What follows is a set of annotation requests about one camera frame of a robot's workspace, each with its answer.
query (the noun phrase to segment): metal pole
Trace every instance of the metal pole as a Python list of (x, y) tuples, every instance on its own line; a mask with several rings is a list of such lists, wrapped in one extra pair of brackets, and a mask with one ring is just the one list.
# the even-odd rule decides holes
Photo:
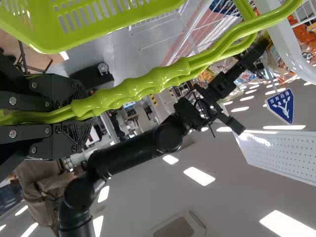
[(21, 41), (19, 41), (19, 46), (20, 46), (20, 51), (21, 51), (21, 56), (22, 56), (22, 61), (23, 61), (23, 67), (24, 67), (24, 74), (29, 74), (28, 71), (28, 66), (26, 64), (26, 59), (25, 59), (25, 53), (24, 53), (24, 48), (23, 48), (23, 44)]

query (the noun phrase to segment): screw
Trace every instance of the screw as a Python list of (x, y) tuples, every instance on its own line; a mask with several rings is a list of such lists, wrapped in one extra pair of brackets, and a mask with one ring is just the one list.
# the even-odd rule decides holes
[(10, 138), (15, 138), (15, 137), (16, 137), (16, 134), (17, 134), (17, 133), (16, 133), (15, 130), (11, 130), (10, 133), (9, 133), (9, 137), (10, 137)]
[(56, 133), (60, 133), (61, 132), (61, 127), (60, 126), (56, 126)]
[(32, 154), (35, 154), (38, 151), (38, 149), (36, 147), (32, 147), (31, 152)]
[(34, 82), (32, 82), (32, 88), (34, 88), (34, 89), (36, 89), (37, 88), (37, 86), (38, 86), (38, 84), (34, 81)]
[(16, 104), (16, 98), (14, 96), (10, 97), (9, 102), (11, 105), (15, 105)]
[(58, 101), (56, 101), (56, 107), (57, 108), (61, 108), (61, 103), (60, 103), (60, 101), (58, 100)]

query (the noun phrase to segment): white pegboard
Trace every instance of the white pegboard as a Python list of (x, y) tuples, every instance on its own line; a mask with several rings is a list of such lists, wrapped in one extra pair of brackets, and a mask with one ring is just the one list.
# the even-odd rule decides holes
[(243, 133), (235, 137), (248, 164), (316, 186), (316, 132)]

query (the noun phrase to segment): wire rack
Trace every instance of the wire rack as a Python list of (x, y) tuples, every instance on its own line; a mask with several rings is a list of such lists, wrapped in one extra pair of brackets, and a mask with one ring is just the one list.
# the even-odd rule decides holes
[[(251, 6), (255, 7), (254, 0), (248, 0)], [(294, 12), (294, 17), (298, 23), (311, 25), (310, 30), (316, 28), (313, 23), (316, 21), (316, 0), (305, 0), (302, 6)], [(220, 38), (229, 28), (242, 21), (240, 12), (236, 8), (233, 0), (187, 0), (179, 9), (162, 14), (160, 16), (138, 22), (129, 27), (135, 34), (148, 31), (163, 24), (174, 24), (178, 27), (177, 19), (182, 22), (182, 31), (174, 35), (166, 34), (164, 39), (151, 42), (140, 48), (145, 50), (167, 40), (174, 39), (173, 46), (167, 52), (161, 62), (162, 66), (170, 65), (181, 57), (188, 57), (208, 49)]]

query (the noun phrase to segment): black metal frame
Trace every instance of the black metal frame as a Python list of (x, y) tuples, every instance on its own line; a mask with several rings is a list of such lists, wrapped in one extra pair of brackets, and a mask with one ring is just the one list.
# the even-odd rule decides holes
[(53, 63), (53, 60), (51, 59), (47, 65), (47, 67), (44, 70), (39, 69), (39, 68), (35, 68), (32, 66), (28, 66), (26, 63), (24, 47), (23, 47), (23, 44), (21, 41), (19, 41), (19, 47), (20, 47), (21, 55), (20, 55), (18, 61), (16, 62), (15, 66), (24, 74), (30, 74), (28, 69), (45, 74), (47, 72), (47, 70), (49, 69), (49, 67), (51, 66), (51, 64)]

